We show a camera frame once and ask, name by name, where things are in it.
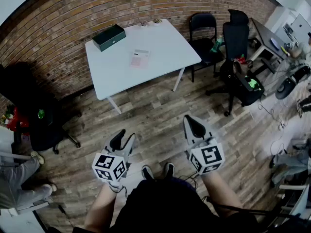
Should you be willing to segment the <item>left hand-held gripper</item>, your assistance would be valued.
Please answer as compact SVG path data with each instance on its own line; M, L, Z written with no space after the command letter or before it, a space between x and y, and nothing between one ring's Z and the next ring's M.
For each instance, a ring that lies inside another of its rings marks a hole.
M132 151L136 134L129 136L124 146L121 140L126 133L126 129L114 133L111 140L105 142L104 149L96 153L92 163L92 169L96 177L104 183L119 182L125 178L130 167L129 155Z

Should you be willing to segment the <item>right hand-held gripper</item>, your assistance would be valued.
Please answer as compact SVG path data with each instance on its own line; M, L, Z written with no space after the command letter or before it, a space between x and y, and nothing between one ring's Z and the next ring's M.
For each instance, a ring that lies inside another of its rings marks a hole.
M186 150L187 159L197 173L203 175L218 170L225 162L225 155L222 144L217 143L213 137L211 126L206 121L189 115L184 116L183 126L188 145L193 144Z

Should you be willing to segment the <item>white and pink calculator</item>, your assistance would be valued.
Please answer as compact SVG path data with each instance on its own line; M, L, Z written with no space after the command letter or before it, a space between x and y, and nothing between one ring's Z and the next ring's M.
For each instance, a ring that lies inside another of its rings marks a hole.
M134 68L147 68L150 53L149 50L135 49L130 55L130 66Z

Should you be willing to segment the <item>person's left forearm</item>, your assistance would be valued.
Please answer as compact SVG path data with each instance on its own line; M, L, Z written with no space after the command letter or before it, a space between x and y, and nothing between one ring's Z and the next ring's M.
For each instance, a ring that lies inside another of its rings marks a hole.
M119 182L104 183L91 208L89 209L84 229L94 233L106 233L113 217L117 193L121 191Z

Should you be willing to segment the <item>person's right forearm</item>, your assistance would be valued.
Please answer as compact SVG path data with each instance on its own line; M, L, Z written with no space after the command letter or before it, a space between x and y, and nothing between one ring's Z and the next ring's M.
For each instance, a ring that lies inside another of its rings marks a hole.
M242 208L242 204L236 193L217 171L203 174L201 175L201 179L212 202L220 205Z

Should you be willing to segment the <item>person's black shoe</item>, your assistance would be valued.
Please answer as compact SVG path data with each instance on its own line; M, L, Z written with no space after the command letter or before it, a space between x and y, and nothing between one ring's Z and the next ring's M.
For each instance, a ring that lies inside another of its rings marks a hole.
M170 179L174 176L175 166L173 163L166 163L164 167L165 179Z
M154 181L155 180L153 173L152 173L152 170L148 165L144 165L142 167L141 174L142 174L144 180L147 180L147 181Z

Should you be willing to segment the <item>person's right black shoe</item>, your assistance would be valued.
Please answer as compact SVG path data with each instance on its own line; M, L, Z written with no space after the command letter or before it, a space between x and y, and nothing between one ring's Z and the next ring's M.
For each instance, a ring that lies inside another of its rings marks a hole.
M173 163L166 163L164 167L165 179L170 179L174 176L175 166Z

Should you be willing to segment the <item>black office chair with headrest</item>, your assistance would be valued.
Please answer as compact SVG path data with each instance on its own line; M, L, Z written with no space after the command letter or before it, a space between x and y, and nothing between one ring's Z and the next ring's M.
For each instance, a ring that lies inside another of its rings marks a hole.
M223 24L223 38L225 42L225 62L220 67L219 76L223 86L206 91L206 95L227 93L229 108L224 116L231 115L234 98L238 98L241 105L249 106L259 100L264 93L264 87L255 75L247 74L253 67L253 62L247 59L249 18L243 11L229 9L230 21ZM252 90L245 80L248 76L258 82L259 88Z

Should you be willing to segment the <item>person's black clothing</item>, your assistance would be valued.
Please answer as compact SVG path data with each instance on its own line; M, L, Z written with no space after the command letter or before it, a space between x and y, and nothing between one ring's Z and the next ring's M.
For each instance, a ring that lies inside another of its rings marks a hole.
M100 233L258 233L254 215L214 215L194 189L177 179L141 181L113 226Z

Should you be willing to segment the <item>black folding chair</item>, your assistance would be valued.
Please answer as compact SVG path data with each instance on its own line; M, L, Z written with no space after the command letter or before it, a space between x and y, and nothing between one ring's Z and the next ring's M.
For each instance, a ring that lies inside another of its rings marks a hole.
M213 29L214 35L211 38L204 37L201 39L194 39L193 33L201 29ZM196 13L190 17L189 21L190 40L189 44L201 58L201 67L197 70L202 70L206 67L213 66L213 74L218 76L216 65L224 60L224 55L220 50L217 53L210 52L217 39L217 22L211 13ZM191 80L194 82L194 73L196 69L194 65L191 66Z

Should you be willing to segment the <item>green plastic bottle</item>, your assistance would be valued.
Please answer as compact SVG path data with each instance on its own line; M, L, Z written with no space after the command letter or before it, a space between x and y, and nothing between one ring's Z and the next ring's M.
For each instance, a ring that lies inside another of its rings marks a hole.
M215 41L213 47L210 49L210 52L217 53L218 50L219 50L219 48L220 48L220 46L222 45L223 41L224 41L223 36L220 35L220 36L216 39L216 41Z

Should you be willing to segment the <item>black swivel chair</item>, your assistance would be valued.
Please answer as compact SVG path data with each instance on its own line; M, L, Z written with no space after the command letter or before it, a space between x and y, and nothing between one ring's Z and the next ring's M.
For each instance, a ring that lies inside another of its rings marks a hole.
M81 147L81 143L72 138L63 125L73 117L81 117L82 113L77 110L64 112L55 96L39 87L28 63L18 62L7 67L0 64L0 94L28 118L29 128L17 126L15 135L20 138L23 133L28 133L34 151L52 148L58 154L57 145L64 138L68 138L76 148ZM37 117L39 109L45 110L43 119Z

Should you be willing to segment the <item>black round speaker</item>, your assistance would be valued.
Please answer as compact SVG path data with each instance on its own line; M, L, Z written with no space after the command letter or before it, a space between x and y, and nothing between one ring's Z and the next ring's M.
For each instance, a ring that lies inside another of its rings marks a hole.
M293 81L291 78L286 78L276 90L276 98L278 100L282 100L290 95L290 93L296 87L296 82Z

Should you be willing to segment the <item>dark green box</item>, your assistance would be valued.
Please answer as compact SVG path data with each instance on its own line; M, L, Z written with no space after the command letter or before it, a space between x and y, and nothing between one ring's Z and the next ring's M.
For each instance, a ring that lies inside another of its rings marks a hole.
M93 37L92 40L100 51L104 51L124 38L126 38L125 30L115 24Z

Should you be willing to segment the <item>dark desk with white legs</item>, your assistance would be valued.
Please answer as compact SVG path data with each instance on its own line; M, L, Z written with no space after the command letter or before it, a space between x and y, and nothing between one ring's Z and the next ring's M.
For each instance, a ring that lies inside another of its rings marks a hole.
M278 36L276 36L273 32L271 32L268 28L266 28L264 25L259 23L257 20L250 18L253 22L256 31L259 35L259 41L261 43L261 46L255 51L255 53L249 58L250 61L254 63L254 61L259 57L259 55L264 51L267 50L274 56L278 57L278 60L284 60L288 56L287 53L285 53L281 47L284 46L284 41L282 41ZM267 61L264 62L264 65L258 68L255 72L251 71L251 69L248 70L247 74L251 75L258 75L261 72L263 72L265 69L269 69L273 74L275 74L277 71L273 69L271 64L269 64Z

